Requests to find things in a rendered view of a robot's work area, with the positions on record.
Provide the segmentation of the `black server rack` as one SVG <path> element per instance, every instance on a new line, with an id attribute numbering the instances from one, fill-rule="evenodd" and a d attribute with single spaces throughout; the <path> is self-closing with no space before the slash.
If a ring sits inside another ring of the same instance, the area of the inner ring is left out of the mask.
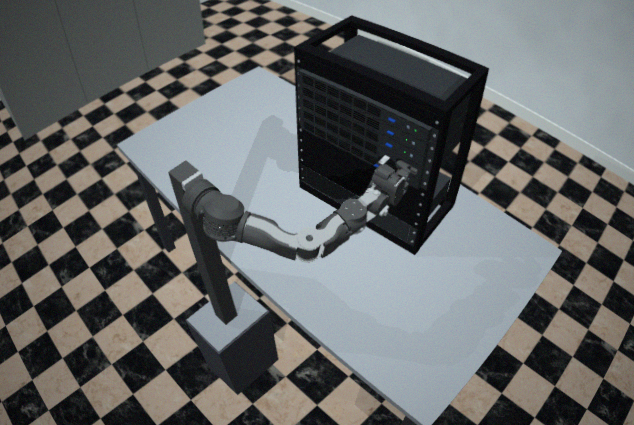
<path id="1" fill-rule="evenodd" d="M 342 31 L 342 45 L 330 52 L 316 47 Z M 418 172 L 410 173 L 401 201 L 366 227 L 416 255 L 455 205 L 489 68 L 352 15 L 295 46 L 294 62 L 299 187 L 339 209 L 364 195 L 377 166 L 396 173 L 398 160 L 410 164 Z M 459 143 L 451 178 L 440 166 Z"/>

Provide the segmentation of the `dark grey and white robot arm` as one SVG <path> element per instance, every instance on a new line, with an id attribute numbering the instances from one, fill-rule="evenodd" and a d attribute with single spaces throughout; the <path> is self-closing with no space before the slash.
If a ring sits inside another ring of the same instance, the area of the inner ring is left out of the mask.
<path id="1" fill-rule="evenodd" d="M 355 232 L 361 233 L 366 222 L 375 215 L 386 216 L 390 201 L 380 191 L 368 188 L 358 199 L 344 201 L 339 209 L 318 223 L 316 229 L 306 227 L 292 234 L 272 219 L 249 211 L 244 213 L 244 206 L 237 198 L 222 194 L 200 171 L 183 181 L 182 188 L 185 191 L 183 208 L 201 223 L 204 219 L 203 229 L 210 238 L 244 242 L 306 263 L 331 254 Z"/>

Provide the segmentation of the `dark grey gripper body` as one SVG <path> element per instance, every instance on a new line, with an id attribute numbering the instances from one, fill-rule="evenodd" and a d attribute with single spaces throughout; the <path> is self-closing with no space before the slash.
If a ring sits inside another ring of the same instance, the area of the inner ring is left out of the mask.
<path id="1" fill-rule="evenodd" d="M 401 181 L 400 179 L 401 177 L 395 175 L 393 168 L 387 164 L 380 165 L 374 171 L 368 188 L 372 187 L 379 190 L 382 194 L 390 198 L 389 205 L 396 206 L 403 196 L 405 187 L 405 179 Z M 399 184 L 395 187 L 398 182 Z"/>

